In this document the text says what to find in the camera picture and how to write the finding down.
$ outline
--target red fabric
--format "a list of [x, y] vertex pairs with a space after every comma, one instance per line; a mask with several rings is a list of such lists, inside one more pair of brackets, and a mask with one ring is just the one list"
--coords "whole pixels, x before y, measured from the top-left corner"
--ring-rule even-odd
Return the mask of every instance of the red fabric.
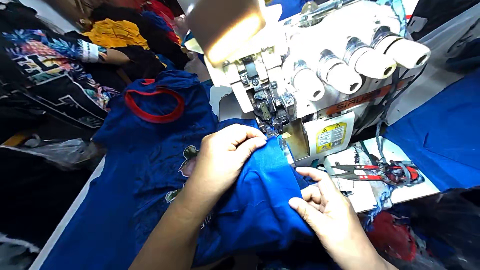
[[[167, 115], [152, 115], [138, 107], [138, 105], [135, 103], [135, 100], [133, 100], [132, 94], [138, 94], [144, 97], [150, 97], [159, 94], [169, 94], [177, 100], [178, 106], [175, 108], [175, 110], [173, 110], [172, 113], [169, 113]], [[127, 90], [127, 93], [125, 94], [125, 104], [133, 112], [133, 114], [140, 117], [144, 121], [155, 124], [166, 124], [174, 122], [178, 118], [180, 118], [180, 116], [182, 116], [183, 111], [185, 110], [185, 100], [182, 98], [182, 96], [180, 96], [177, 92], [166, 88], [157, 88], [157, 91], [155, 93], [145, 93], [137, 90]]]
[[156, 0], [151, 0], [149, 1], [152, 3], [151, 5], [147, 5], [148, 9], [150, 11], [155, 12], [158, 16], [161, 16], [161, 13], [165, 14], [170, 20], [173, 20], [175, 16], [173, 15], [172, 10], [170, 10], [168, 7], [166, 7], [164, 4], [162, 4], [159, 1]]
[[144, 79], [144, 82], [142, 83], [142, 85], [147, 86], [147, 85], [151, 85], [154, 82], [155, 82], [155, 79]]
[[367, 232], [373, 246], [394, 258], [413, 261], [417, 245], [406, 225], [396, 224], [390, 213], [381, 212], [375, 217], [373, 227], [372, 232]]
[[174, 32], [168, 32], [167, 37], [175, 42], [176, 44], [180, 45], [179, 37]]

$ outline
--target finger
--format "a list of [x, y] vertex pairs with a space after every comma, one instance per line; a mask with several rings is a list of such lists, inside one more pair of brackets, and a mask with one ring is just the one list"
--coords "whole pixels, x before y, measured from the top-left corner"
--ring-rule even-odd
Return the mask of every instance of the finger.
[[263, 138], [251, 138], [244, 141], [237, 150], [235, 154], [237, 155], [240, 162], [245, 162], [258, 148], [264, 146], [267, 143]]
[[311, 167], [298, 167], [297, 172], [300, 175], [309, 176], [313, 180], [319, 181], [318, 188], [323, 196], [328, 197], [332, 194], [339, 193], [337, 187], [326, 172]]
[[317, 204], [314, 201], [309, 201], [308, 204], [317, 209], [317, 211], [320, 211], [322, 213], [325, 211], [325, 206], [322, 204]]
[[288, 201], [290, 207], [292, 207], [297, 213], [307, 222], [307, 224], [315, 231], [316, 234], [320, 234], [320, 226], [325, 219], [322, 213], [320, 213], [315, 207], [309, 205], [301, 198], [292, 198]]
[[301, 195], [304, 200], [308, 201], [313, 201], [317, 204], [322, 203], [322, 194], [320, 193], [320, 190], [318, 189], [318, 185], [310, 185], [304, 189], [301, 190]]
[[231, 140], [231, 143], [234, 146], [237, 146], [241, 142], [243, 142], [247, 138], [262, 138], [263, 140], [267, 140], [267, 137], [258, 129], [245, 126], [240, 124], [233, 124], [222, 129], [220, 132], [226, 134], [228, 139]]

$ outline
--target warning sticker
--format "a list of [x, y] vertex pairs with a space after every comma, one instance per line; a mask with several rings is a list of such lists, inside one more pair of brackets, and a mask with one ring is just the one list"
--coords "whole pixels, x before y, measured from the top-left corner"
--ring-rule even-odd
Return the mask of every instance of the warning sticker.
[[337, 123], [324, 128], [317, 134], [317, 154], [340, 146], [346, 133], [347, 123]]

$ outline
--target white table surface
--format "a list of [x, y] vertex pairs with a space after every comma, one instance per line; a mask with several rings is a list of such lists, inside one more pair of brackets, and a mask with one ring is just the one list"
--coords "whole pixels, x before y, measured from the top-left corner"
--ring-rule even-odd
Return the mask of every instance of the white table surface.
[[[380, 137], [380, 139], [383, 141], [383, 153], [387, 161], [410, 160], [410, 158], [408, 158], [408, 156], [396, 144], [382, 137]], [[364, 144], [370, 154], [380, 158], [380, 152], [378, 151], [375, 138], [364, 141]], [[325, 158], [324, 166], [327, 173], [329, 175], [334, 175], [345, 172], [343, 170], [331, 168], [331, 166], [335, 166], [336, 162], [338, 162], [339, 165], [355, 165], [355, 155], [357, 154], [357, 151], [359, 152], [360, 156], [359, 165], [371, 165], [370, 160], [363, 152], [361, 152], [361, 150], [358, 150], [358, 148], [355, 149], [354, 147], [349, 147], [342, 152], [329, 155]], [[393, 204], [430, 196], [440, 192], [438, 188], [435, 187], [435, 185], [423, 173], [420, 172], [420, 174], [425, 178], [425, 182], [412, 187], [404, 186], [395, 189], [391, 197]], [[340, 190], [353, 192], [353, 194], [348, 198], [350, 199], [353, 208], [357, 213], [369, 211], [375, 208], [377, 202], [375, 200], [375, 196], [373, 195], [372, 187], [370, 186], [369, 181], [352, 181], [337, 177], [333, 177], [332, 180], [337, 184]]]

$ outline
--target sewing machine light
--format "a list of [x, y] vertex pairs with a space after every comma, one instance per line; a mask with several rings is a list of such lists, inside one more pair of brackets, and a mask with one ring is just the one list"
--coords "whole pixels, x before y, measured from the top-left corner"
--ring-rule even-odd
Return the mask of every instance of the sewing machine light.
[[223, 62], [232, 52], [239, 49], [252, 38], [265, 25], [263, 18], [258, 14], [243, 19], [230, 28], [205, 54], [210, 62], [215, 65]]
[[198, 45], [216, 67], [265, 27], [259, 0], [199, 0], [186, 19]]

